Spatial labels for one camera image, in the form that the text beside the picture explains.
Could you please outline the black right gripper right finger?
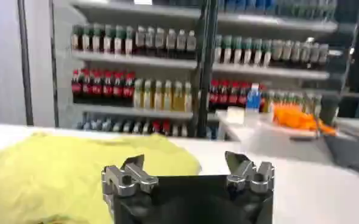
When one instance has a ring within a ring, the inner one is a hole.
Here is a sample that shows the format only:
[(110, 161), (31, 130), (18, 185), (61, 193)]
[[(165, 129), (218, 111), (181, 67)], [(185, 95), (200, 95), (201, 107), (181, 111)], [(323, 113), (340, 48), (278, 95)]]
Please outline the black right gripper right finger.
[(225, 152), (225, 159), (230, 170), (226, 177), (227, 187), (234, 192), (249, 189), (255, 194), (265, 194), (274, 190), (274, 166), (262, 161), (259, 166), (246, 155)]

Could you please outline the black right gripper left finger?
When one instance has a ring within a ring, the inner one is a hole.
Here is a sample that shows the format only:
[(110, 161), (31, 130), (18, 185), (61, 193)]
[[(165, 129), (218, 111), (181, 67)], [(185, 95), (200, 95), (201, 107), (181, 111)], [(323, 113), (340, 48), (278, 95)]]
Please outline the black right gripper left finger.
[(137, 190), (150, 194), (158, 186), (158, 178), (143, 170), (144, 155), (127, 158), (121, 167), (105, 166), (101, 172), (104, 195), (133, 196)]

